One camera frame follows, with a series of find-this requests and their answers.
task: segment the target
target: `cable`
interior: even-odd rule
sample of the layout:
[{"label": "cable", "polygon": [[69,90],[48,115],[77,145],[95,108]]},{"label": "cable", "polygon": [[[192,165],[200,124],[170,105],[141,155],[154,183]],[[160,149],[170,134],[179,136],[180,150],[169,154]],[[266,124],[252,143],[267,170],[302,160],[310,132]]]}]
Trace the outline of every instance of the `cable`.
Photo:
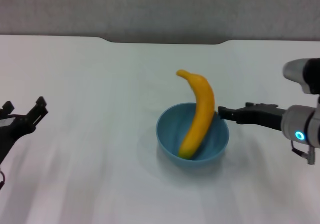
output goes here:
[{"label": "cable", "polygon": [[295,153],[295,154],[297,154],[297,155],[299,155],[300,157],[303,157],[303,158],[307,158],[307,153],[305,153],[305,152],[303,152],[303,151],[301,151],[301,150],[299,150],[299,149],[297,149],[297,148],[295,148],[294,147],[294,142],[291,140],[291,147],[292,147],[292,151]]},{"label": "cable", "polygon": [[1,188],[4,186],[5,184],[5,181],[6,181],[6,176],[5,174],[3,173],[3,171],[0,170],[0,174],[2,175],[2,181],[0,182],[0,190]]}]

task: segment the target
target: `gray wall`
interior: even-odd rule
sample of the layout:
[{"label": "gray wall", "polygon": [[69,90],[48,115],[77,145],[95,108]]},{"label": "gray wall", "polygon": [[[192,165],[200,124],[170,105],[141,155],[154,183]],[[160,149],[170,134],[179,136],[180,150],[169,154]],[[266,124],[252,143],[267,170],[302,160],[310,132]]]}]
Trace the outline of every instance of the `gray wall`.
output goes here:
[{"label": "gray wall", "polygon": [[0,0],[1,34],[115,42],[320,40],[320,0]]}]

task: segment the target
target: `banana tip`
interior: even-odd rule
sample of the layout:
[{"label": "banana tip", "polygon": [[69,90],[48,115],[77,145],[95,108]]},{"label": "banana tip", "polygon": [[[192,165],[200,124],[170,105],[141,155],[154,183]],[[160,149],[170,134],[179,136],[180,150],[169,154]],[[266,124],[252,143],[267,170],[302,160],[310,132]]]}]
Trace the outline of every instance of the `banana tip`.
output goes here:
[{"label": "banana tip", "polygon": [[176,74],[182,78],[186,78],[190,73],[183,69],[180,69],[176,72]]}]

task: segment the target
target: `bowl rim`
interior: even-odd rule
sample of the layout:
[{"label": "bowl rim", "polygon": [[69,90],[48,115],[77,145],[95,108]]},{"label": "bowl rim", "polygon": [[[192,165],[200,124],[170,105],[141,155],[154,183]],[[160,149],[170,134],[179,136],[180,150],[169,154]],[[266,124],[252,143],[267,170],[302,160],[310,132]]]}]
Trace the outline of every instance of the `bowl rim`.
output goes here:
[{"label": "bowl rim", "polygon": [[194,102],[178,103],[178,104],[173,105],[173,106],[171,106],[170,108],[166,109],[164,112],[162,112],[162,114],[161,114],[160,117],[158,118],[158,120],[157,120],[157,122],[156,122],[156,126],[155,126],[155,134],[156,134],[156,138],[157,138],[157,140],[158,140],[158,143],[162,146],[162,149],[164,149],[165,152],[166,152],[167,154],[169,154],[169,156],[171,156],[171,157],[173,157],[173,158],[176,158],[176,159],[178,159],[178,160],[180,160],[180,161],[183,161],[183,162],[187,162],[187,163],[202,163],[202,162],[211,161],[211,160],[217,158],[217,157],[218,157],[219,155],[221,155],[222,152],[226,149],[227,144],[228,144],[228,142],[229,142],[229,128],[228,128],[228,125],[227,125],[227,123],[226,123],[226,121],[225,121],[224,119],[221,119],[221,120],[223,120],[224,125],[225,125],[225,127],[226,127],[226,133],[227,133],[226,142],[225,142],[225,144],[224,144],[224,147],[223,147],[218,153],[216,153],[214,156],[212,156],[212,157],[210,157],[210,158],[206,158],[206,159],[202,159],[202,160],[183,159],[183,158],[178,157],[178,156],[172,154],[171,152],[169,152],[169,151],[164,147],[164,145],[162,144],[162,142],[160,141],[159,136],[158,136],[158,124],[159,124],[159,121],[160,121],[161,117],[162,117],[167,111],[169,111],[170,109],[172,109],[172,108],[174,108],[174,107],[176,107],[176,106],[185,105],[185,104],[195,104],[195,105],[196,105],[197,103],[194,103]]}]

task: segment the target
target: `blue led light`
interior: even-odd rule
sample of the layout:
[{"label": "blue led light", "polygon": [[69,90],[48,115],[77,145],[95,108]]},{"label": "blue led light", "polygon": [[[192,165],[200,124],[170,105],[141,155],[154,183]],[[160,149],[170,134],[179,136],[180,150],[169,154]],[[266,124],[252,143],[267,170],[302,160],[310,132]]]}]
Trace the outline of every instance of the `blue led light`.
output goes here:
[{"label": "blue led light", "polygon": [[296,132],[295,132],[295,136],[296,136],[296,138],[298,138],[299,140],[304,140],[304,139],[305,139],[304,134],[303,134],[302,132],[300,132],[300,131],[296,131]]}]

